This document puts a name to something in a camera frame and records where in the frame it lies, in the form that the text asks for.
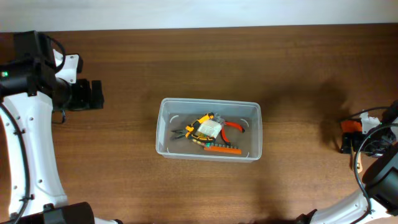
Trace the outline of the orange scraper with wooden handle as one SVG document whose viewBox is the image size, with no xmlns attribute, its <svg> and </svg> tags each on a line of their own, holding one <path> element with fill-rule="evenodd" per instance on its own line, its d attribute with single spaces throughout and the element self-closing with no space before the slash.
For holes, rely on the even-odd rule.
<svg viewBox="0 0 398 224">
<path fill-rule="evenodd" d="M 342 121 L 340 123 L 341 129 L 343 133 L 354 133 L 354 138 L 352 140 L 352 146 L 351 146 L 351 170 L 354 170 L 354 167 L 357 168 L 358 172 L 362 172 L 363 166 L 361 163 L 361 156 L 358 157 L 357 163 L 354 163 L 354 156 L 356 152 L 358 151 L 363 138 L 363 130 L 362 130 L 362 125 L 359 121 L 356 120 L 347 120 L 347 121 Z"/>
</svg>

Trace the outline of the clear plastic storage container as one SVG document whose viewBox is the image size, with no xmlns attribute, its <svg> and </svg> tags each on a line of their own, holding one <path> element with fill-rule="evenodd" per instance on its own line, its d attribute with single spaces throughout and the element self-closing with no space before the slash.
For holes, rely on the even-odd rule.
<svg viewBox="0 0 398 224">
<path fill-rule="evenodd" d="M 208 113 L 243 127 L 243 133 L 231 126 L 224 128 L 231 147 L 241 150 L 240 154 L 207 151 L 185 136 L 177 137 L 176 130 L 185 129 Z M 158 154 L 169 159 L 254 162 L 262 156 L 261 107 L 246 101 L 165 98 L 160 105 L 155 148 Z"/>
</svg>

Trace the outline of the red handled diagonal cutters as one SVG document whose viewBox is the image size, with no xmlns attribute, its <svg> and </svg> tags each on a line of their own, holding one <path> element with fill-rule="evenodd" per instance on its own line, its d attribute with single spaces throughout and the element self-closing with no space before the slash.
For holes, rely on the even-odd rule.
<svg viewBox="0 0 398 224">
<path fill-rule="evenodd" d="M 224 122 L 224 126 L 223 126 L 222 129 L 221 129 L 221 138 L 222 138 L 222 140 L 224 141 L 224 143 L 225 143 L 227 146 L 230 146 L 230 145 L 231 145 L 231 142 L 230 142 L 230 140 L 226 137 L 226 132 L 225 132 L 225 129 L 224 129 L 225 126 L 229 126 L 229 127 L 235 128 L 235 129 L 239 130 L 241 133 L 244 133 L 244 132 L 245 132 L 245 129 L 244 129 L 240 124 L 234 123 L 234 122 L 230 122 L 230 121 L 225 121 L 225 122 Z"/>
</svg>

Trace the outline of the clear box of bits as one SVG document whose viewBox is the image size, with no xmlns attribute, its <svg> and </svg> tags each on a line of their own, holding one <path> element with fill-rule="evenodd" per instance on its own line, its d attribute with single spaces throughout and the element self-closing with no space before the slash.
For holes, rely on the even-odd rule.
<svg viewBox="0 0 398 224">
<path fill-rule="evenodd" d="M 208 147 L 215 143 L 223 127 L 223 120 L 218 114 L 207 113 L 192 123 L 192 141 Z"/>
</svg>

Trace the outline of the orange socket bit holder strip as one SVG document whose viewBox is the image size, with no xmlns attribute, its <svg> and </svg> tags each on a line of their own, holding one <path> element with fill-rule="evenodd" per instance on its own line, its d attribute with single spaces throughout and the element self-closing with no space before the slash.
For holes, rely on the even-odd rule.
<svg viewBox="0 0 398 224">
<path fill-rule="evenodd" d="M 204 150 L 211 152 L 221 152 L 227 154 L 241 155 L 242 150 L 235 146 L 229 146 L 224 144 L 205 144 Z"/>
</svg>

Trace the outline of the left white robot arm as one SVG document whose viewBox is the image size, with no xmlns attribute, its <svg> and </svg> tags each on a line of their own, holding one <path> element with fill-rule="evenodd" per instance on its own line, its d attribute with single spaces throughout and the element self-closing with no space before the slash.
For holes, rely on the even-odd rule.
<svg viewBox="0 0 398 224">
<path fill-rule="evenodd" d="M 1 122 L 11 171 L 10 223 L 101 224 L 89 203 L 70 204 L 59 178 L 52 115 L 99 110 L 99 80 L 79 79 L 83 60 L 37 31 L 14 35 L 14 60 L 1 65 Z"/>
</svg>

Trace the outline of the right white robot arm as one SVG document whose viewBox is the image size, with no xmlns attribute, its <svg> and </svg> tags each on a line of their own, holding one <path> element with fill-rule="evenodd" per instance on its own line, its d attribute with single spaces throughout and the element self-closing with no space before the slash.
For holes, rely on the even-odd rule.
<svg viewBox="0 0 398 224">
<path fill-rule="evenodd" d="M 340 152 L 351 155 L 359 189 L 340 202 L 301 214 L 302 224 L 367 223 L 397 216 L 397 102 L 380 107 L 378 119 L 363 110 L 339 121 Z"/>
</svg>

